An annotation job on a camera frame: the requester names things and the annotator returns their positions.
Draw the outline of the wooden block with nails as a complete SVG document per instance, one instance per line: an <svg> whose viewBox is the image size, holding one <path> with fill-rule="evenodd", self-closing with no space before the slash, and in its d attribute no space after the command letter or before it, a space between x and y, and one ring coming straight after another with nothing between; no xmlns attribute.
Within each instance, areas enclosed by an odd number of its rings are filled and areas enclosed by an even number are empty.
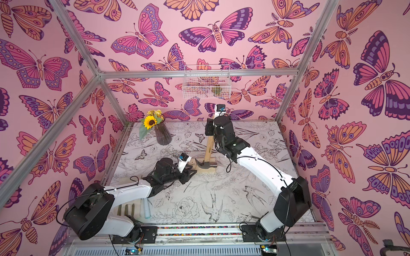
<svg viewBox="0 0 410 256"><path fill-rule="evenodd" d="M191 159L188 165L192 166L197 173L215 173L218 166L216 162L205 162L204 160L201 162L197 159Z"/></svg>

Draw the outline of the wooden handle claw hammer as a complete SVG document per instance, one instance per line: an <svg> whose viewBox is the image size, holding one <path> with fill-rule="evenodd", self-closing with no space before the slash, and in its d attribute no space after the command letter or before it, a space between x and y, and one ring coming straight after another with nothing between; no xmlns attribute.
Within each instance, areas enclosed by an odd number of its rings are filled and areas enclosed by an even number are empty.
<svg viewBox="0 0 410 256"><path fill-rule="evenodd" d="M200 160L201 162L202 162L202 160L204 160L205 162L216 162L215 159L211 158L213 147L214 147L214 137L212 135L212 136L208 137L207 148L206 148L204 158L197 159L197 160Z"/></svg>

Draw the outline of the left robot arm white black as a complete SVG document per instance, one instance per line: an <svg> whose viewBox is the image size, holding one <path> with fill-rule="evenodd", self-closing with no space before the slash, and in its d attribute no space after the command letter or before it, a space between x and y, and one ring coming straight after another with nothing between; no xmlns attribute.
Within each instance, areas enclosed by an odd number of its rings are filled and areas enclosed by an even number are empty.
<svg viewBox="0 0 410 256"><path fill-rule="evenodd" d="M84 187L79 179L73 180L68 194L68 206L62 207L63 223L53 242L63 245L71 230L82 241L96 235L119 236L128 242L140 240L140 222L131 214L116 215L114 209L137 199L153 197L174 181L187 183L197 173L190 161L191 158L186 154L180 155L177 163L170 158L162 158L146 177L119 186L93 183Z"/></svg>

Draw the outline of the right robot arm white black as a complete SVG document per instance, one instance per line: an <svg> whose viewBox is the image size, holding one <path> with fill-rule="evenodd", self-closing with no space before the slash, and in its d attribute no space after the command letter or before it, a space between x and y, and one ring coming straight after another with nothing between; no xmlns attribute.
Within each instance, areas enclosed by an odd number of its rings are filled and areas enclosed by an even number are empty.
<svg viewBox="0 0 410 256"><path fill-rule="evenodd" d="M213 137L216 150L231 164L237 163L248 169L276 197L273 210L255 224L259 239L265 241L285 236L285 227L294 226L312 206L306 179L294 178L260 156L248 142L235 135L228 116L208 118L205 134Z"/></svg>

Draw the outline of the dark glass vase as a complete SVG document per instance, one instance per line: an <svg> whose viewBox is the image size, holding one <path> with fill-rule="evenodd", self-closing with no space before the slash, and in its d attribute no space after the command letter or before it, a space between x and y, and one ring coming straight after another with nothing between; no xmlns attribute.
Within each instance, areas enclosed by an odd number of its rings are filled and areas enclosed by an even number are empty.
<svg viewBox="0 0 410 256"><path fill-rule="evenodd" d="M166 127L165 122L157 124L155 126L155 135L159 145L165 146L171 143L172 136Z"/></svg>

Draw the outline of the light blue garden trowel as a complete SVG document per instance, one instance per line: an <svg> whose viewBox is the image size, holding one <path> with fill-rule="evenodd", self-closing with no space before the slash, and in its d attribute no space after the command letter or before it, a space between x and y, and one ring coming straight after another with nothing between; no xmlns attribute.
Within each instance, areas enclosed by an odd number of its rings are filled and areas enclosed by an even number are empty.
<svg viewBox="0 0 410 256"><path fill-rule="evenodd" d="M143 204L144 204L144 216L145 219L149 219L151 217L151 211L149 208L149 201L148 198L143 199Z"/></svg>

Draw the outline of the artificial sunflower bouquet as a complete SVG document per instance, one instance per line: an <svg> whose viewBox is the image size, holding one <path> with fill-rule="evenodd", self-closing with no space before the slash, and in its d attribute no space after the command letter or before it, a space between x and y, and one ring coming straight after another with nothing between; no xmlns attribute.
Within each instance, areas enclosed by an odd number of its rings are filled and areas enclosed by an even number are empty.
<svg viewBox="0 0 410 256"><path fill-rule="evenodd" d="M164 116L161 110L149 111L147 116L141 121L139 139L143 140L154 127L163 123L163 121Z"/></svg>

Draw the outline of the green garden hand fork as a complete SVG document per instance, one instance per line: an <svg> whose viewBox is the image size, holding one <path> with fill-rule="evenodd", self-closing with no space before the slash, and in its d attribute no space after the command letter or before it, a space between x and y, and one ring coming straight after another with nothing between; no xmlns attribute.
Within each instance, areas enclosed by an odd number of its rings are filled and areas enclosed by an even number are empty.
<svg viewBox="0 0 410 256"><path fill-rule="evenodd" d="M117 215L119 216L135 216L135 204L121 204L117 207Z"/></svg>

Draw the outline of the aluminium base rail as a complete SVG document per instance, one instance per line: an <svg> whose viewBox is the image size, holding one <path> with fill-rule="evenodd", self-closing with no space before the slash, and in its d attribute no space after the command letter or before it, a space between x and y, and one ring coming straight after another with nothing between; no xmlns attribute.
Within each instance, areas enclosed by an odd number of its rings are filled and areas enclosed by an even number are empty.
<svg viewBox="0 0 410 256"><path fill-rule="evenodd" d="M283 228L270 240L247 223L144 225L142 240L96 236L81 241L70 236L62 256L336 256L324 224L301 223Z"/></svg>

